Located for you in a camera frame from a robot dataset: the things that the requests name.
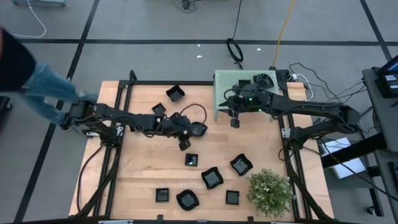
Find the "yellow cable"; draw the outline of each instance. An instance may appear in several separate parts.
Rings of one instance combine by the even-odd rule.
[[[289,13],[287,14],[287,17],[286,17],[285,22],[284,22],[284,26],[282,27],[282,30],[280,31],[280,34],[279,34],[278,43],[277,43],[277,45],[276,45],[276,51],[275,51],[274,62],[272,63],[272,66],[273,66],[273,67],[275,67],[276,59],[277,59],[277,57],[278,57],[280,39],[282,38],[282,34],[284,33],[284,30],[285,30],[287,21],[289,21],[289,19],[290,19],[290,14],[291,14],[292,11],[293,11],[294,3],[295,3],[295,0],[292,0],[292,3],[290,4]]]

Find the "gray floor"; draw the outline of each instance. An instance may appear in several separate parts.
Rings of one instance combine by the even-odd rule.
[[[396,41],[398,1],[366,0],[385,41]],[[35,6],[47,27],[45,39],[79,39],[94,0],[67,0],[67,6]],[[277,40],[290,0],[243,1],[235,39]],[[88,39],[127,40],[225,40],[233,35],[239,0],[198,1],[198,10],[185,14],[173,0],[100,0]],[[0,21],[10,32],[40,35],[42,28],[25,6],[0,1]],[[377,41],[359,0],[297,1],[284,40]],[[66,77],[77,44],[26,44],[38,60]],[[244,68],[267,69],[275,45],[241,45]],[[389,47],[391,55],[398,47]],[[386,58],[380,46],[282,45],[277,68],[301,62],[317,71],[334,92],[361,80],[364,68],[381,66]],[[133,69],[140,80],[211,80],[214,70],[238,69],[224,44],[85,44],[73,83],[81,90],[99,92],[104,80],[127,79]],[[310,83],[322,85],[314,74],[300,67]],[[327,100],[318,87],[314,101]],[[14,109],[0,134],[0,223],[13,222],[49,123],[12,95]],[[348,101],[362,112],[371,103],[359,93]],[[370,114],[363,129],[373,127]],[[56,129],[24,220],[67,217],[83,157],[85,139]],[[386,198],[381,195],[385,217],[372,217],[366,189],[331,186],[335,217],[347,222],[393,223]]]

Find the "wooden tabletop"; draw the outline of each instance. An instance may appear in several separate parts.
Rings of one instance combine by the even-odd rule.
[[[118,82],[103,82],[99,102],[114,106],[117,87]],[[167,109],[167,115],[170,116],[191,103],[199,103],[207,110],[208,117],[205,124],[208,130],[201,138],[191,138],[192,146],[184,152],[178,148],[176,139],[161,136],[148,139],[140,133],[126,132],[111,218],[155,220],[157,215],[163,215],[165,220],[245,221],[248,216],[253,216],[255,221],[293,221],[292,212],[280,218],[257,217],[254,205],[246,200],[248,181],[244,177],[259,172],[262,168],[287,175],[285,163],[277,157],[279,149],[282,148],[278,121],[271,120],[265,113],[243,113],[239,115],[241,127],[234,129],[230,127],[230,117],[225,113],[220,113],[217,122],[214,121],[212,86],[181,86],[186,96],[176,103],[171,102],[165,94],[169,88],[170,85],[134,85],[129,112],[152,114],[151,108],[161,102]],[[123,108],[125,92],[120,109]],[[289,95],[294,100],[305,99],[302,83],[289,83]],[[191,122],[202,122],[205,118],[203,110],[196,106],[184,111],[184,115],[187,115]],[[312,125],[311,118],[304,115],[294,115],[294,122],[296,126],[301,127]],[[99,145],[99,138],[87,141],[82,163],[97,150]],[[318,149],[313,140],[308,140],[305,146]],[[333,217],[319,156],[308,150],[300,152],[308,191],[325,213]],[[199,155],[197,167],[184,165],[186,153]],[[229,163],[240,153],[244,153],[254,166],[244,177],[239,177]],[[81,182],[81,207],[98,186],[103,157],[104,150],[90,161],[84,171]],[[214,166],[218,167],[224,178],[224,184],[207,190],[201,179],[201,173]],[[155,202],[157,188],[169,188],[169,202]],[[182,210],[175,198],[185,189],[194,191],[200,201],[200,205],[189,212]],[[225,204],[226,190],[240,192],[239,205]],[[300,216],[304,217],[301,194],[298,189],[296,191]],[[102,214],[107,196],[108,189],[103,194],[100,209]],[[75,191],[70,214],[76,213]]]

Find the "green perforated board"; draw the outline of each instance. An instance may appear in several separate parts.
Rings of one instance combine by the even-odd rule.
[[[217,120],[218,110],[226,110],[227,106],[219,106],[224,103],[224,92],[232,88],[233,85],[237,85],[239,80],[250,80],[253,82],[253,76],[265,73],[269,75],[274,82],[274,87],[268,89],[275,94],[278,94],[279,87],[276,79],[275,71],[269,70],[216,70],[214,77],[214,111],[215,120]],[[226,94],[226,97],[233,95],[231,91]]]

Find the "green plant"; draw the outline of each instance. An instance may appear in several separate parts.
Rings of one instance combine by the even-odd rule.
[[[262,169],[247,177],[249,202],[256,206],[256,214],[268,217],[281,217],[288,212],[292,199],[295,199],[288,177],[282,177],[270,169]]]

